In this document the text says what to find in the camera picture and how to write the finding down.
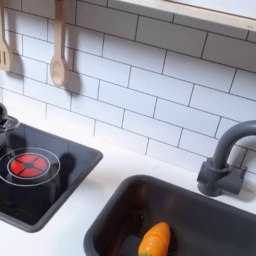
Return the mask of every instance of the hanging utensil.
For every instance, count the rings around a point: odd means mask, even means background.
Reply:
[[[4,0],[0,0],[0,69],[10,71],[12,52],[5,40]]]
[[[67,82],[68,68],[64,56],[65,23],[68,0],[55,0],[55,46],[50,72],[55,86],[61,87]]]

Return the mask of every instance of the gray faucet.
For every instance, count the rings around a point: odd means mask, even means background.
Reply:
[[[234,171],[227,164],[234,144],[247,136],[256,135],[256,121],[248,121],[230,128],[221,137],[212,158],[202,164],[197,181],[204,195],[216,197],[224,191],[238,195],[242,189],[246,168]]]

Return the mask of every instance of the wall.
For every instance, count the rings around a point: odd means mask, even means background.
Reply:
[[[54,1],[8,0],[5,14],[14,63],[0,83],[9,111],[195,172],[229,127],[256,119],[255,33],[115,0],[74,0],[69,83],[55,88]],[[229,158],[247,165],[251,180],[254,141],[240,141]]]

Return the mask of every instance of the pot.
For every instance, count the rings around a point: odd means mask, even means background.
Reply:
[[[0,103],[0,151],[5,146],[6,133],[18,128],[18,119],[8,116],[6,107]]]

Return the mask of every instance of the countertop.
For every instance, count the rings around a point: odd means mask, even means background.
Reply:
[[[83,239],[86,231],[118,185],[132,175],[154,176],[199,193],[196,173],[94,138],[78,137],[46,121],[28,120],[25,117],[20,120],[46,132],[96,148],[104,154],[104,158],[41,231],[29,234],[0,222],[1,255],[84,256]],[[216,200],[256,214],[256,194],[242,191],[238,198],[223,195]]]

